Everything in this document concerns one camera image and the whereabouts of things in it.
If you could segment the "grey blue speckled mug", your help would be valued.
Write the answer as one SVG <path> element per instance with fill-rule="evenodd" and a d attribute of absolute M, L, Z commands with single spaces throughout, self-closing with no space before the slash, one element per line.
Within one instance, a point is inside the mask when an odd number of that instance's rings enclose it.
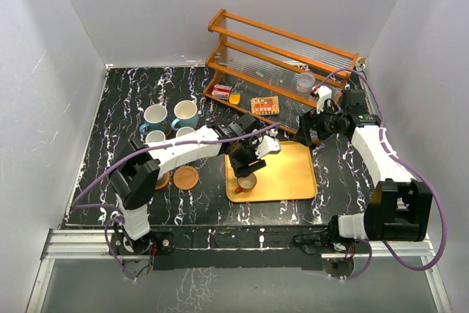
<path fill-rule="evenodd" d="M 176 137 L 177 138 L 183 137 L 194 132 L 195 130 L 192 127 L 182 127 L 177 131 Z"/>

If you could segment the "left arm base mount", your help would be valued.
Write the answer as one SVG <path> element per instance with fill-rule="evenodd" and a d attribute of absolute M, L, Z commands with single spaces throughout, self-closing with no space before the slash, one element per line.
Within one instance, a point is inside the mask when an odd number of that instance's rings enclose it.
<path fill-rule="evenodd" d="M 174 235 L 171 232 L 151 230 L 142 238 L 131 240 L 122 227 L 114 226 L 108 239 L 118 257 L 147 256 L 151 265 L 155 264 L 156 257 L 174 253 Z"/>

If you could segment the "large blue mug front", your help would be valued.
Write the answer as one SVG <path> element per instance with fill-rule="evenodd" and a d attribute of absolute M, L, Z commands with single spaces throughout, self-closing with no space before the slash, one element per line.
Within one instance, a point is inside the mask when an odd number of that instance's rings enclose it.
<path fill-rule="evenodd" d="M 182 100 L 174 107 L 175 119 L 171 128 L 175 131 L 189 127 L 196 129 L 199 124 L 199 112 L 197 105 L 191 100 Z"/>

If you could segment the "large blue mug back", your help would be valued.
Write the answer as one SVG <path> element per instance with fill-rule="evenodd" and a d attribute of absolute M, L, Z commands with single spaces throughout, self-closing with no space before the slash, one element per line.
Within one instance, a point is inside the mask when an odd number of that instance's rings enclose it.
<path fill-rule="evenodd" d="M 140 126 L 140 134 L 146 136 L 150 132 L 160 131 L 166 136 L 171 133 L 171 123 L 165 106 L 154 104 L 144 110 L 144 123 Z"/>

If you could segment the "light wooden ridged coaster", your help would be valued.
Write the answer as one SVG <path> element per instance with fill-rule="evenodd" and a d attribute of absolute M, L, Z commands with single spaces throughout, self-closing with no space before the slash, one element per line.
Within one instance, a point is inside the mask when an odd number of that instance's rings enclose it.
<path fill-rule="evenodd" d="M 173 182 L 180 190 L 191 190 L 199 182 L 199 173 L 192 166 L 181 166 L 174 172 Z"/>

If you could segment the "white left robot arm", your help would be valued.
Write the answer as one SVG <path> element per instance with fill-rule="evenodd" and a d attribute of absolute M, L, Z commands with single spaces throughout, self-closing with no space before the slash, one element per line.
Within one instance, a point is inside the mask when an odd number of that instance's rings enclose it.
<path fill-rule="evenodd" d="M 149 143 L 154 150 L 130 141 L 128 151 L 134 155 L 109 175 L 118 198 L 127 234 L 125 243 L 142 254 L 150 248 L 150 225 L 147 204 L 155 186 L 166 173 L 199 159 L 228 155 L 236 177 L 247 177 L 266 166 L 263 158 L 280 152 L 275 130 L 262 133 L 259 121 L 244 114 L 231 122 L 211 122 L 184 136 L 164 142 Z"/>

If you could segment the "small red orange cup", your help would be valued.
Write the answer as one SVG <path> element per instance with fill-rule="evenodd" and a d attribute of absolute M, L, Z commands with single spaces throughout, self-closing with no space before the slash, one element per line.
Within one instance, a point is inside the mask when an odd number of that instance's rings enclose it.
<path fill-rule="evenodd" d="M 236 194 L 240 194 L 245 191 L 249 191 L 254 188 L 257 184 L 257 178 L 255 174 L 250 174 L 247 177 L 237 178 L 237 187 L 235 189 Z"/>

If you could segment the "plain orange wooden coaster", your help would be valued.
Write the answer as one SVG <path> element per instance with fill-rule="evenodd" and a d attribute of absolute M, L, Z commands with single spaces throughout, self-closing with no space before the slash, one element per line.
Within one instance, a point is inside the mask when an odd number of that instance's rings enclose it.
<path fill-rule="evenodd" d="M 165 173 L 155 184 L 155 190 L 165 188 L 170 181 L 170 172 Z"/>

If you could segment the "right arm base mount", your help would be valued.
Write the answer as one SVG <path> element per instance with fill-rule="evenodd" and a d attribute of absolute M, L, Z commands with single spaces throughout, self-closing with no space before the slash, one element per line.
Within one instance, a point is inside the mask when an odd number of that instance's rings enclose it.
<path fill-rule="evenodd" d="M 356 246 L 361 243 L 367 248 L 368 259 L 362 268 L 366 270 L 372 260 L 372 247 L 367 239 L 355 239 L 354 237 L 342 237 L 339 234 L 340 221 L 344 221 L 345 216 L 333 216 L 328 225 L 321 230 L 296 234 L 293 236 L 291 245 L 299 248 L 304 254 L 322 254 L 331 251 L 335 254 L 343 254 L 337 258 L 339 263 L 344 264 L 351 261 L 355 256 Z"/>

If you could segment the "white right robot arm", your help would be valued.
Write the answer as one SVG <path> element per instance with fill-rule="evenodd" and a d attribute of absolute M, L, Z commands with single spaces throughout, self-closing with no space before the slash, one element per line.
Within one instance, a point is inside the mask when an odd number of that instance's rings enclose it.
<path fill-rule="evenodd" d="M 432 192 L 384 147 L 381 119 L 370 114 L 362 89 L 346 90 L 340 104 L 326 86 L 315 86 L 316 107 L 300 117 L 294 140 L 310 147 L 314 139 L 346 136 L 360 154 L 372 178 L 374 192 L 364 213 L 334 216 L 326 235 L 328 246 L 342 252 L 355 240 L 421 241 L 432 204 Z"/>

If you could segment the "large blue mug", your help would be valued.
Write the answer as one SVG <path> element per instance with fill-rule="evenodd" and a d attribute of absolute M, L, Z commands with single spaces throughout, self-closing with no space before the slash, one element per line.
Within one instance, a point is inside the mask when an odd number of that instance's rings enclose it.
<path fill-rule="evenodd" d="M 196 129 L 199 124 L 199 112 L 197 105 L 191 100 L 182 100 L 174 107 L 175 119 L 171 128 L 175 131 L 189 127 Z"/>
<path fill-rule="evenodd" d="M 150 132 L 160 131 L 166 136 L 171 133 L 171 123 L 165 106 L 154 104 L 144 110 L 144 123 L 140 126 L 140 134 L 146 136 Z"/>

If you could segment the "pink grey mug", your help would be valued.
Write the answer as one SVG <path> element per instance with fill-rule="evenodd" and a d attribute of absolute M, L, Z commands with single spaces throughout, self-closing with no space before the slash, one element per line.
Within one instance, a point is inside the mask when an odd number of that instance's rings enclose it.
<path fill-rule="evenodd" d="M 166 134 L 160 130 L 149 132 L 145 137 L 145 143 L 150 145 L 153 143 L 160 143 L 166 140 Z"/>

